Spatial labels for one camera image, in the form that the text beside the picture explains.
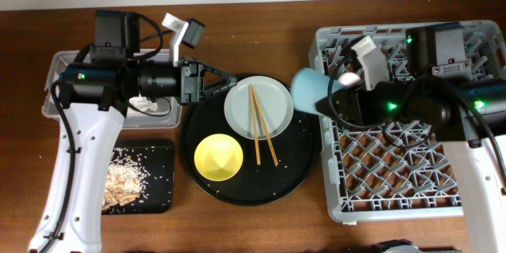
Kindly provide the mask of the white napkin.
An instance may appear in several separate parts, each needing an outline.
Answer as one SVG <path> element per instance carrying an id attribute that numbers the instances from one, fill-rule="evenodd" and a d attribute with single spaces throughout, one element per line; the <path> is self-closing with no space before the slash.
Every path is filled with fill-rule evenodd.
<path id="1" fill-rule="evenodd" d="M 134 107 L 135 111 L 156 111 L 158 109 L 157 103 L 148 100 L 146 97 L 135 96 L 129 99 L 129 103 Z"/>

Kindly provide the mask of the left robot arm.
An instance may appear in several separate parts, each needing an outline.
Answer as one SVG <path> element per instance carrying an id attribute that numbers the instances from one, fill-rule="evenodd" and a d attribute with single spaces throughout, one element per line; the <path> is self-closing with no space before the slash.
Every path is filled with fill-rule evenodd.
<path id="1" fill-rule="evenodd" d="M 130 99 L 151 101 L 173 97 L 180 104 L 197 104 L 235 86 L 231 74 L 206 85 L 213 67 L 179 56 L 179 46 L 195 47 L 204 31 L 197 20 L 166 15 L 155 24 L 159 45 L 141 53 L 140 21 L 135 12 L 99 10 L 95 40 L 84 46 L 58 79 L 50 94 L 59 114 L 59 150 L 43 216 L 31 239 L 31 252 L 98 252 L 101 203 L 108 165 L 123 128 Z"/>

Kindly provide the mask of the yellow bowl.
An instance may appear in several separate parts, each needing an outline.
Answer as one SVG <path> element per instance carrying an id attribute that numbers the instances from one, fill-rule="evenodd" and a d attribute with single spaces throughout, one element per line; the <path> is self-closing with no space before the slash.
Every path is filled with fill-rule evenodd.
<path id="1" fill-rule="evenodd" d="M 242 167 L 243 150 L 239 142 L 227 134 L 212 134 L 194 151 L 194 166 L 204 178 L 221 182 L 231 179 Z"/>

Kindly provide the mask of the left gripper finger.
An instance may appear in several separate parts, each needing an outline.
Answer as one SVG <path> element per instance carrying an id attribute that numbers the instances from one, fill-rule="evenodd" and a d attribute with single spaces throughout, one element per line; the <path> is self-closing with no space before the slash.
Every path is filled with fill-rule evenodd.
<path id="1" fill-rule="evenodd" d="M 203 94 L 205 97 L 215 96 L 219 93 L 231 89 L 232 87 L 236 86 L 236 84 L 237 81 L 227 81 L 227 80 L 214 82 L 204 87 Z"/>
<path id="2" fill-rule="evenodd" d="M 214 75 L 217 75 L 218 77 L 224 78 L 228 83 L 237 83 L 237 77 L 231 75 L 230 73 L 227 73 L 223 70 L 219 70 L 218 68 L 209 65 L 206 62 L 195 60 L 198 64 L 198 66 L 201 68 L 201 75 L 204 77 L 206 73 L 211 73 Z"/>

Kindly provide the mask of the pink cup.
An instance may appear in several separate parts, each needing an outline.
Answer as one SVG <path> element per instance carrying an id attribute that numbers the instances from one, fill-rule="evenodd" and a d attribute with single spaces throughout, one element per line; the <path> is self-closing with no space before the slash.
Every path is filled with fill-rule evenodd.
<path id="1" fill-rule="evenodd" d="M 346 72 L 339 76 L 338 83 L 344 86 L 350 86 L 358 83 L 361 80 L 360 76 L 352 73 L 352 72 Z"/>

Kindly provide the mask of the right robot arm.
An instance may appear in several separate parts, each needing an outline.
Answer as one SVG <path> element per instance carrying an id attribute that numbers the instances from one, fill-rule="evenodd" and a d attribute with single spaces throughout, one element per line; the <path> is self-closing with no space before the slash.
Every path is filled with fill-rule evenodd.
<path id="1" fill-rule="evenodd" d="M 405 42 L 411 81 L 393 81 L 381 50 L 361 36 L 342 62 L 360 65 L 363 79 L 335 90 L 333 73 L 315 108 L 351 130 L 430 125 L 454 172 L 472 249 L 503 252 L 505 79 L 473 80 L 459 22 L 408 28 Z"/>

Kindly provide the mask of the blue cup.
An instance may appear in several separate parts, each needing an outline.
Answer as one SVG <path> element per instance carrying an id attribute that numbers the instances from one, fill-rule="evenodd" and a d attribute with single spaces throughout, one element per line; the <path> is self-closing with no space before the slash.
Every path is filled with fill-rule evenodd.
<path id="1" fill-rule="evenodd" d="M 294 108 L 313 115 L 332 116 L 327 99 L 329 81 L 330 77 L 315 70 L 299 70 L 290 86 Z"/>

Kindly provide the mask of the wooden chopstick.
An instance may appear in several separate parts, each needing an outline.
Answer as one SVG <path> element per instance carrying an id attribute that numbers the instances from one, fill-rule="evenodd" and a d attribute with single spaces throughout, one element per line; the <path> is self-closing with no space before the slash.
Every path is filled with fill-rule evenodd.
<path id="1" fill-rule="evenodd" d="M 260 118 L 261 125 L 262 125 L 262 127 L 264 129 L 264 132 L 265 132 L 265 135 L 266 135 L 267 144 L 269 146 L 271 156 L 273 157 L 274 166 L 277 167 L 279 165 L 278 158 L 277 158 L 277 155 L 276 155 L 276 152 L 275 152 L 275 149 L 274 149 L 274 145 L 273 145 L 271 137 L 270 137 L 270 133 L 269 133 L 267 125 L 266 125 L 266 120 L 264 119 L 264 115 L 262 113 L 262 108 L 261 108 L 261 105 L 260 105 L 260 102 L 259 102 L 259 98 L 258 98 L 258 96 L 256 94 L 256 91 L 255 91 L 254 87 L 253 87 L 253 93 L 254 93 L 254 97 L 255 97 L 256 115 L 258 115 L 259 118 Z"/>
<path id="2" fill-rule="evenodd" d="M 251 120 L 254 134 L 254 143 L 255 143 L 255 155 L 256 155 L 256 164 L 261 165 L 261 156 L 259 149 L 259 138 L 258 138 L 258 129 L 257 129 L 257 119 L 256 119 L 256 110 L 255 110 L 255 97 L 253 93 L 253 86 L 249 85 L 250 92 L 250 101 L 251 101 Z"/>

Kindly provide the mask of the food scraps and rice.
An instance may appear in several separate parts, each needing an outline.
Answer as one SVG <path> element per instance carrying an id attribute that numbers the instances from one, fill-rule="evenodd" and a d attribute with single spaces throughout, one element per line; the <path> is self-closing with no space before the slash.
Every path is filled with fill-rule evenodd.
<path id="1" fill-rule="evenodd" d="M 147 156 L 127 147 L 113 149 L 102 200 L 102 213 L 125 213 L 128 206 L 142 205 L 149 194 L 151 173 L 143 164 Z"/>

